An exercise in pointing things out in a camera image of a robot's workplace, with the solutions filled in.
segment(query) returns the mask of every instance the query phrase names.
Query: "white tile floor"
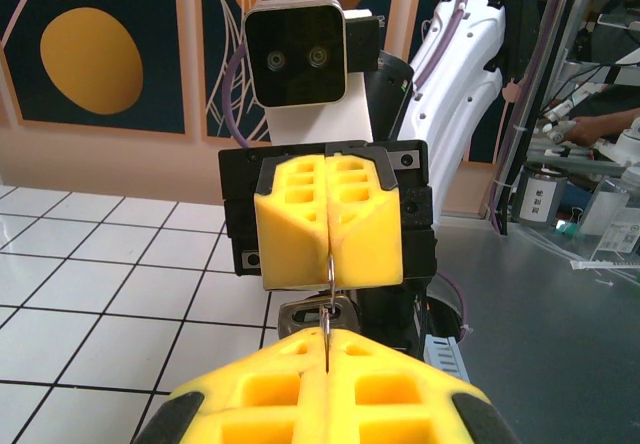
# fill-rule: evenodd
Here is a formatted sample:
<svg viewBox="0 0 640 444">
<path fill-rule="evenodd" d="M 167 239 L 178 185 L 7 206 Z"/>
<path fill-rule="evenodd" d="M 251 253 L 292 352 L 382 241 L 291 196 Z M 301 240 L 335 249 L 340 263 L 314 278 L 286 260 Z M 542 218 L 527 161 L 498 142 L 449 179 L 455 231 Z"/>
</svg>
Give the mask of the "white tile floor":
<svg viewBox="0 0 640 444">
<path fill-rule="evenodd" d="M 176 386 L 277 340 L 221 206 L 0 186 L 0 444 L 128 443 Z"/>
</svg>

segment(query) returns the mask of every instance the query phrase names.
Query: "gray table surface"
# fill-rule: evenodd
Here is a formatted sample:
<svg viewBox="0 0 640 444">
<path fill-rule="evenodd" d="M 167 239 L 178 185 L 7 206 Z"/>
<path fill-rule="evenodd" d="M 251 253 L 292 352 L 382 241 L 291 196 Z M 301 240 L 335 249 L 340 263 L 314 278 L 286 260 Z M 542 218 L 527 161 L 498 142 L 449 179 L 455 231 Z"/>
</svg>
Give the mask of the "gray table surface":
<svg viewBox="0 0 640 444">
<path fill-rule="evenodd" d="M 512 229 L 437 234 L 438 267 L 467 301 L 472 384 L 523 443 L 640 442 L 640 285 L 572 271 Z"/>
</svg>

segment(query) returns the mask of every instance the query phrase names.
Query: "white container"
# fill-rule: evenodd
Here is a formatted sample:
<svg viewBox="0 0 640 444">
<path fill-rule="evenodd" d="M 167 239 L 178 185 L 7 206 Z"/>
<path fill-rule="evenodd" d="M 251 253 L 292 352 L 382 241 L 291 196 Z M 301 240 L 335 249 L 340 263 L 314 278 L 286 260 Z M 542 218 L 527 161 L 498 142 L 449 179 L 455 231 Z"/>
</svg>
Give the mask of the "white container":
<svg viewBox="0 0 640 444">
<path fill-rule="evenodd" d="M 620 179 L 600 182 L 575 237 L 585 259 L 640 267 L 639 166 L 629 167 Z"/>
</svg>

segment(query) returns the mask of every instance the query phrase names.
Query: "hand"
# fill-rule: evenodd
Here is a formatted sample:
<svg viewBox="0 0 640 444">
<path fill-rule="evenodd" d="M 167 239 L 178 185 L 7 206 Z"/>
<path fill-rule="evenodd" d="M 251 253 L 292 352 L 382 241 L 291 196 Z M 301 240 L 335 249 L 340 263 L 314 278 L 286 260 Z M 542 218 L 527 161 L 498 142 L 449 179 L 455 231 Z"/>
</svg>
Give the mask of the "hand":
<svg viewBox="0 0 640 444">
<path fill-rule="evenodd" d="M 591 147 L 604 135 L 600 117 L 575 117 L 573 120 L 576 125 L 565 134 L 565 141 L 581 147 Z"/>
</svg>

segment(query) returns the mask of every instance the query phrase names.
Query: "human arm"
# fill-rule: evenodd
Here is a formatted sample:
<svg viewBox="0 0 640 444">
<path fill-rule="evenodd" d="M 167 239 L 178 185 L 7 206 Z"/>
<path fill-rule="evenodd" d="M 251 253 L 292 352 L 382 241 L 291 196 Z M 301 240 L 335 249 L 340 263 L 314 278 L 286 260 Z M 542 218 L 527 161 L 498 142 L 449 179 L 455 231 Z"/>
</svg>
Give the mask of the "human arm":
<svg viewBox="0 0 640 444">
<path fill-rule="evenodd" d="M 575 117 L 573 120 L 576 125 L 565 135 L 565 140 L 578 146 L 590 147 L 601 137 L 620 134 L 629 129 L 637 117 L 640 117 L 640 108 L 597 117 Z"/>
</svg>

